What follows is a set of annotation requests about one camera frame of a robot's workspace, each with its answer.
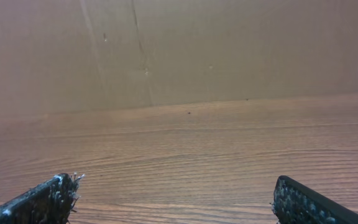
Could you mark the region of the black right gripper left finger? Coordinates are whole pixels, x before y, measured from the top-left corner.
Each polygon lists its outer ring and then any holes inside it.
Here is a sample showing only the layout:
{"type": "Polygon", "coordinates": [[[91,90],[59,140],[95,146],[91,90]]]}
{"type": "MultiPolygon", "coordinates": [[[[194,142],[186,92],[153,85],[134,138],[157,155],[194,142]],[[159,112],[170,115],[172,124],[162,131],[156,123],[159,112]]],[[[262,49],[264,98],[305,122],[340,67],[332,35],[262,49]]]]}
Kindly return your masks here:
{"type": "Polygon", "coordinates": [[[61,173],[0,205],[0,224],[67,224],[74,212],[80,180],[61,173]]]}

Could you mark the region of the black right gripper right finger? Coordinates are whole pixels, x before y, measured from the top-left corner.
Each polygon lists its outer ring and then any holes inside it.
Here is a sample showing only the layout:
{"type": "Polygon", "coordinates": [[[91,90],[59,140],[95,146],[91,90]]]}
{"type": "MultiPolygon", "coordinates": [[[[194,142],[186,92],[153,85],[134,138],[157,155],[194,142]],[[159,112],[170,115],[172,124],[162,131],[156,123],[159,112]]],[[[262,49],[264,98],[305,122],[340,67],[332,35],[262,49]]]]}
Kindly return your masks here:
{"type": "Polygon", "coordinates": [[[358,214],[281,175],[273,191],[273,214],[279,224],[358,224],[358,214]]]}

